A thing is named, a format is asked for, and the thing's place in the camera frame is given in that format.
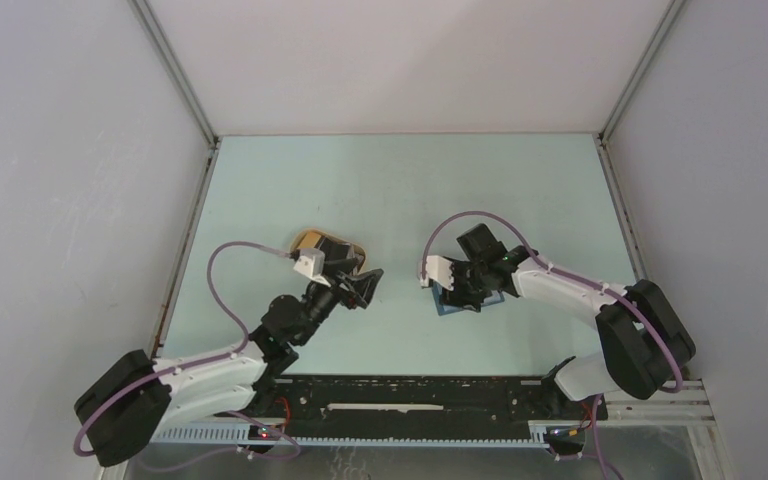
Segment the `blue card holder wallet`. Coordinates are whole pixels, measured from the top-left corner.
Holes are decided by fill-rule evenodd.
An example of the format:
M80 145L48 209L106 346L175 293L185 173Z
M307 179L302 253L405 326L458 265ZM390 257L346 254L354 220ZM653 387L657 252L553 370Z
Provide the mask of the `blue card holder wallet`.
M465 311L476 312L473 307L458 307L445 304L443 302L444 289L439 284L434 284L431 289L434 305L439 316L445 316ZM486 297L482 303L481 308L491 307L493 305L501 304L505 301L503 292L495 292L493 295Z

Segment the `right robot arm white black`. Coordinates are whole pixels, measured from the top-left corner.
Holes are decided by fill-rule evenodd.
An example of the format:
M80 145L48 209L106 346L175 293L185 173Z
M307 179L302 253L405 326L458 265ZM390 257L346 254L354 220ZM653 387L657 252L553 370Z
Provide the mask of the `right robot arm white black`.
M566 418L582 400L622 391L640 400L675 391L697 348L663 290L642 279L630 286L568 271L520 244L512 249L479 223L458 237L456 259L425 253L419 278L435 287L442 307L480 312L496 295L539 300L570 313L597 332L599 352L573 357L548 375L545 411Z

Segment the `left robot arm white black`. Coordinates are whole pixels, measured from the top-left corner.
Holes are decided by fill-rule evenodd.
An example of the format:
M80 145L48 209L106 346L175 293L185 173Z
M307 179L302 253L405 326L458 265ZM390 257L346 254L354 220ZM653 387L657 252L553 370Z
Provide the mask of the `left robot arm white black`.
M276 403L275 380L338 306L365 309L384 275L373 269L311 281L299 296L280 295L240 343L181 358L120 357L75 402L79 456L112 467L139 454L159 434L216 414L264 416Z

